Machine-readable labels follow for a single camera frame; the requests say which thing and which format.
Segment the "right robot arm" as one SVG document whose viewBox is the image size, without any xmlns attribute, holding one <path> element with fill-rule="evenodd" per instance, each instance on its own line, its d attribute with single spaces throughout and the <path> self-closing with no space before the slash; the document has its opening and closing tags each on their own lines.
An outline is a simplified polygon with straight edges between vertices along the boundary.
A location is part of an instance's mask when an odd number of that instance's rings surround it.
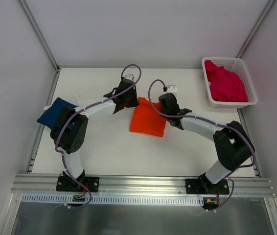
<svg viewBox="0 0 277 235">
<path fill-rule="evenodd" d="M 255 149 L 242 125 L 237 121 L 219 124 L 197 116 L 189 109 L 181 109 L 172 93 L 159 96 L 162 117 L 171 126 L 196 133 L 212 141 L 217 161 L 196 180 L 185 181 L 187 194 L 229 193 L 226 177 L 237 170 L 254 153 Z"/>
</svg>

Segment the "orange t shirt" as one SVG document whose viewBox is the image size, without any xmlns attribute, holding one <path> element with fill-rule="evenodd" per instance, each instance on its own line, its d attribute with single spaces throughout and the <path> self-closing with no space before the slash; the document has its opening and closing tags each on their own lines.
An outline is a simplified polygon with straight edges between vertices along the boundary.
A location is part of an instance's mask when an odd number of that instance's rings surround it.
<svg viewBox="0 0 277 235">
<path fill-rule="evenodd" d="M 157 113 L 151 103 L 144 97 L 139 97 L 139 106 L 133 112 L 130 132 L 163 137 L 166 119 Z"/>
</svg>

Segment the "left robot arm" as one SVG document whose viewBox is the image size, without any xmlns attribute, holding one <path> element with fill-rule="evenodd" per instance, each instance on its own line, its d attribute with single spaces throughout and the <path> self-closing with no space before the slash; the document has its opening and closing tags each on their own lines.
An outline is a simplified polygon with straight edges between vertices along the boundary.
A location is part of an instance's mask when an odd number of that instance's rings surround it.
<svg viewBox="0 0 277 235">
<path fill-rule="evenodd" d="M 113 115 L 124 108 L 133 108 L 139 105 L 135 82 L 123 78 L 118 87 L 104 95 L 103 99 L 86 108 L 72 108 L 65 106 L 50 132 L 55 143 L 55 150 L 62 155 L 64 171 L 58 177 L 57 191 L 83 191 L 88 187 L 91 191 L 98 190 L 90 183 L 98 183 L 98 178 L 88 178 L 82 167 L 80 151 L 87 126 L 90 120 Z"/>
</svg>

